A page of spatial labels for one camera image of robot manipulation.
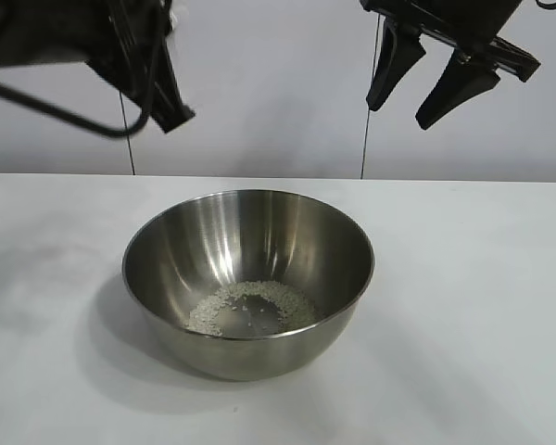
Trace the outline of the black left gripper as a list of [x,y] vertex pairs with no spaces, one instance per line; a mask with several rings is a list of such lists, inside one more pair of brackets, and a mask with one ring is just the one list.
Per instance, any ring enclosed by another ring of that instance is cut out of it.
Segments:
[[167,36],[171,1],[106,1],[112,28],[109,54],[87,65],[139,107],[137,120],[122,129],[92,124],[96,134],[137,134],[152,119],[167,134],[196,114],[182,100]]

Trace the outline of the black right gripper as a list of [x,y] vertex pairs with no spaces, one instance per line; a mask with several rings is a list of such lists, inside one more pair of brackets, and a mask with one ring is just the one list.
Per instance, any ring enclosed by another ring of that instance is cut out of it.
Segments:
[[426,54],[421,33],[455,47],[449,62],[416,112],[430,128],[464,102],[497,86],[500,68],[527,82],[540,62],[499,36],[520,6],[518,0],[362,1],[362,8],[386,16],[381,50],[366,97],[379,110],[408,71]]

